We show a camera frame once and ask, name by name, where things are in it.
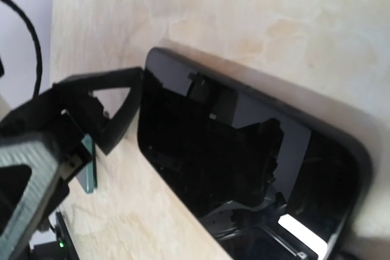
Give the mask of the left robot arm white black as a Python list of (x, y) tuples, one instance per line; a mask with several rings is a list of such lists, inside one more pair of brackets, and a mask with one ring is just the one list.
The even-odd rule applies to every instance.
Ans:
[(143, 70), (68, 77), (1, 119), (1, 258), (71, 259), (66, 228), (49, 217), (69, 182), (110, 153), (140, 105)]

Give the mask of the black phone top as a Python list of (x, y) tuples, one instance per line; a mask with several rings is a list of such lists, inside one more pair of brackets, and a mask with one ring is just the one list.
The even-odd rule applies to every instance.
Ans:
[(233, 259), (354, 259), (372, 176), (346, 132), (169, 49), (146, 57), (141, 153)]

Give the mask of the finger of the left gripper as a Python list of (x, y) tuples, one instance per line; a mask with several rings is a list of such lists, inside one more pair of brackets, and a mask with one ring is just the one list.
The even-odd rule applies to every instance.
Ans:
[[(122, 140), (141, 102), (143, 69), (116, 69), (70, 76), (53, 85), (67, 112), (78, 126), (109, 154)], [(93, 91), (128, 88), (129, 93), (112, 118), (104, 116), (104, 107)]]
[(14, 259), (39, 226), (59, 178), (58, 148), (35, 133), (1, 139), (1, 259)]

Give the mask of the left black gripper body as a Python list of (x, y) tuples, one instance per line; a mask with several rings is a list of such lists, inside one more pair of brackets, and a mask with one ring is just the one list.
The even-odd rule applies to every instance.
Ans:
[(1, 136), (16, 137), (43, 133), (55, 144), (61, 161), (61, 177), (69, 183), (89, 165), (96, 163), (96, 147), (81, 129), (54, 90), (47, 90), (11, 110), (1, 119)]

